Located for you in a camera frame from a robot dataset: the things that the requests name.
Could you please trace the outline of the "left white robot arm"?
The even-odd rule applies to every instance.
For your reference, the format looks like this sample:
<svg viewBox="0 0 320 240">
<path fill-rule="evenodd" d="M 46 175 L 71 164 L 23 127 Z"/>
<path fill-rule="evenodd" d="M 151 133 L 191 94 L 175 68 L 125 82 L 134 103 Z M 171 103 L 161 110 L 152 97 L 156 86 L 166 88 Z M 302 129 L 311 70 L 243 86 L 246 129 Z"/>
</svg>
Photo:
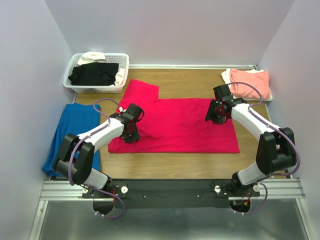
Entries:
<svg viewBox="0 0 320 240">
<path fill-rule="evenodd" d="M 113 139 L 127 144 L 140 140 L 137 123 L 145 112 L 131 103 L 127 109 L 112 114 L 99 126 L 79 135 L 67 134 L 59 147 L 52 168 L 55 173 L 67 178 L 72 185 L 86 185 L 101 198 L 112 190 L 111 178 L 93 168 L 95 153 Z"/>
</svg>

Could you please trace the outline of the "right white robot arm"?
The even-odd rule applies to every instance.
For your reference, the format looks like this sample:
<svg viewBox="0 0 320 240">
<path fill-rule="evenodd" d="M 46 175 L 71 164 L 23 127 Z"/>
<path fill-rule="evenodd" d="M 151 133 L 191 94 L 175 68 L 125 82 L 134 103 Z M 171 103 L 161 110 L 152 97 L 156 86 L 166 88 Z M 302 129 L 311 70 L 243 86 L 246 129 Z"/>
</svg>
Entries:
<svg viewBox="0 0 320 240">
<path fill-rule="evenodd" d="M 294 168 L 294 173 L 299 169 L 301 157 L 290 128 L 271 123 L 243 98 L 234 98 L 228 84 L 213 88 L 213 92 L 215 98 L 210 101 L 205 120 L 223 125 L 233 119 L 258 141 L 255 162 L 232 175 L 228 190 L 241 196 L 256 182 L 281 176 L 289 168 Z"/>
</svg>

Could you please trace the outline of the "red t shirt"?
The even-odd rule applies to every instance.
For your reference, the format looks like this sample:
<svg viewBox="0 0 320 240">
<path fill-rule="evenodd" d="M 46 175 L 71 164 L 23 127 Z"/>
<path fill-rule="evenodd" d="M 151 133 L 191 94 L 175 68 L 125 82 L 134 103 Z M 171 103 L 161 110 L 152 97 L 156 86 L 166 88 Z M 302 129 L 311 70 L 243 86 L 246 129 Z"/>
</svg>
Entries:
<svg viewBox="0 0 320 240">
<path fill-rule="evenodd" d="M 156 85 L 131 79 L 120 101 L 126 109 L 135 104 L 144 111 L 137 125 L 140 140 L 126 143 L 120 138 L 108 144 L 108 151 L 124 153 L 238 154 L 236 131 L 231 120 L 213 124 L 205 121 L 209 98 L 159 98 Z"/>
</svg>

